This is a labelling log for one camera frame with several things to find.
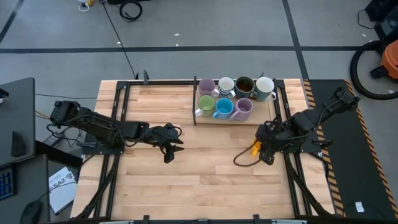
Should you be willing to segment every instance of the wooden table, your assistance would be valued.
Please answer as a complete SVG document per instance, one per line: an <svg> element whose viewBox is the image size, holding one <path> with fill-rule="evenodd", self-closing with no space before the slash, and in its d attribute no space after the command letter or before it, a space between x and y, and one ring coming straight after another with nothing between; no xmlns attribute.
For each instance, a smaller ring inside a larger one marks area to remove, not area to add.
<svg viewBox="0 0 398 224"><path fill-rule="evenodd" d="M307 109L301 81L284 81L291 113ZM111 116L116 82L101 82L96 112ZM126 148L119 163L112 219L142 220L144 215L150 215L151 220L252 219L253 214L260 214L261 218L293 218L282 154L275 155L272 166L263 162L247 168L235 166L234 156L251 145L257 126L194 126L192 92L192 85L131 88L126 120L145 121L151 126L171 122L181 127L185 150L177 152L170 164L164 164L157 148L144 144ZM271 119L275 117L274 109L270 104ZM247 153L239 161L256 159ZM306 154L301 155L301 160L308 188L326 210L334 213L322 163ZM97 191L102 161L103 156L95 156L82 167L72 217ZM300 211L304 213L302 195L297 186L296 189ZM107 195L103 197L101 215L105 213Z"/></svg>

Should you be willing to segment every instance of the blue mug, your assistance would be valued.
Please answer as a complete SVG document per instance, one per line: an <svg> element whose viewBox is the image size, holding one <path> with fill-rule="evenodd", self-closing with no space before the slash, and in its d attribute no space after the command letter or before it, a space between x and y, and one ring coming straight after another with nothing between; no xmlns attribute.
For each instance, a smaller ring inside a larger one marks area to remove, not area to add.
<svg viewBox="0 0 398 224"><path fill-rule="evenodd" d="M216 103L216 112L213 118L228 119L234 110L234 103L227 98L219 99Z"/></svg>

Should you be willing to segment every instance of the keyboard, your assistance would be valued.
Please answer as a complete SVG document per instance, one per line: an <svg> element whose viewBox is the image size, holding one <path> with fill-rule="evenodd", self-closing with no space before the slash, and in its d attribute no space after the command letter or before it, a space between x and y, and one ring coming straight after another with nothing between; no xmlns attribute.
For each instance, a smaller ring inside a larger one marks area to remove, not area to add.
<svg viewBox="0 0 398 224"><path fill-rule="evenodd" d="M0 169L0 200L16 194L14 166Z"/></svg>

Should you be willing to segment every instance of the gray floor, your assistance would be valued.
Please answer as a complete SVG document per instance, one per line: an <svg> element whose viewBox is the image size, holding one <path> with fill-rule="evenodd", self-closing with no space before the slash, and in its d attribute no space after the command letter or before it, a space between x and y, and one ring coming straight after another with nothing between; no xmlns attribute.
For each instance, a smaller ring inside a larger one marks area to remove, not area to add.
<svg viewBox="0 0 398 224"><path fill-rule="evenodd" d="M356 23L356 15L370 0L288 0L301 46L359 46L376 40L373 30ZM0 1L0 30L18 0ZM183 46L293 46L282 0L152 0L142 3L144 13L133 23L124 22L116 6L106 5L125 47ZM75 49L121 47L105 11L98 2L86 13L74 0L25 0L1 49ZM362 21L372 24L362 14ZM353 52L303 52L311 79L349 79ZM294 51L233 50L185 52L128 52L136 72L155 78L220 78L262 72L272 78L301 78ZM364 85L375 92L397 91L388 80L372 81L368 71L379 56L367 52L359 63ZM36 92L51 95L96 96L101 80L133 79L121 52L0 54L0 83L34 77ZM56 98L36 97L36 109L50 114ZM89 108L95 100L79 100ZM374 101L362 97L360 108L369 128L389 185L398 198L398 100ZM37 139L48 137L48 121L37 118ZM69 130L67 136L77 135ZM65 142L58 148L71 152ZM50 172L59 169L51 165ZM68 216L65 210L54 220Z"/></svg>

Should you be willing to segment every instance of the green mug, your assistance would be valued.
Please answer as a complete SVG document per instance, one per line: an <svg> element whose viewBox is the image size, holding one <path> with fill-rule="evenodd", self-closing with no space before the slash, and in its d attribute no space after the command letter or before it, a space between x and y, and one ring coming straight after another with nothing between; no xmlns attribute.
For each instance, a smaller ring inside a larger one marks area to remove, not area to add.
<svg viewBox="0 0 398 224"><path fill-rule="evenodd" d="M213 97L204 95L198 100L198 107L195 111L196 116L211 116L214 112L216 101Z"/></svg>

